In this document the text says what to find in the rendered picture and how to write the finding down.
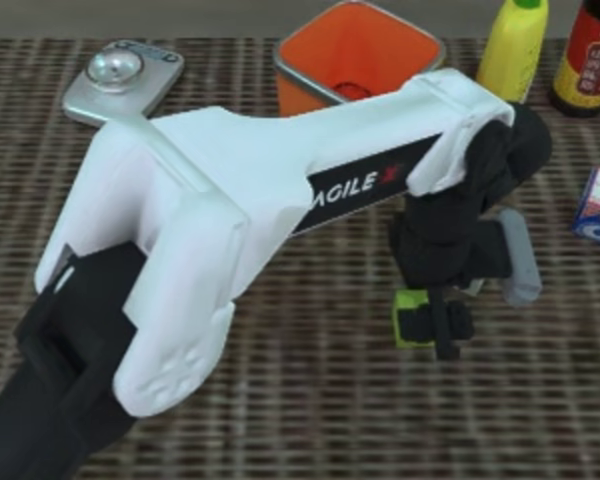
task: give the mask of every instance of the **orange container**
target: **orange container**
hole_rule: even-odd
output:
[[[367,2],[341,2],[278,45],[280,116],[389,93],[445,56],[444,44],[415,25]]]

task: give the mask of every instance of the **brown woven mat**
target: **brown woven mat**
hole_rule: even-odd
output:
[[[273,41],[158,42],[184,78],[161,113],[222,105],[275,115]],[[19,361],[11,331],[93,130],[59,109],[96,41],[0,40],[0,388]],[[547,43],[530,103],[555,138],[550,166],[516,192],[546,290],[508,308],[474,302],[478,335],[457,365],[393,347],[399,277],[388,203],[290,241],[239,301],[224,357],[189,401],[138,424],[81,479],[600,479],[600,247],[569,232],[600,117],[567,120],[544,92],[562,52]],[[475,67],[482,48],[450,44]]]

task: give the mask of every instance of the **green block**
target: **green block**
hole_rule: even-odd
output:
[[[416,310],[420,305],[429,303],[429,296],[426,290],[398,290],[393,299],[393,309],[391,318],[393,322],[393,334],[398,348],[431,348],[435,342],[416,343],[405,342],[400,334],[400,323],[398,322],[398,312],[400,310]]]

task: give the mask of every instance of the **yellow bottle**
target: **yellow bottle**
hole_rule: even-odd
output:
[[[509,102],[524,102],[538,68],[549,0],[505,0],[476,81]]]

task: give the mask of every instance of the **silver scale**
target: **silver scale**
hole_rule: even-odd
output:
[[[100,127],[119,115],[148,116],[184,68],[182,55],[118,40],[93,56],[64,95],[66,115]]]

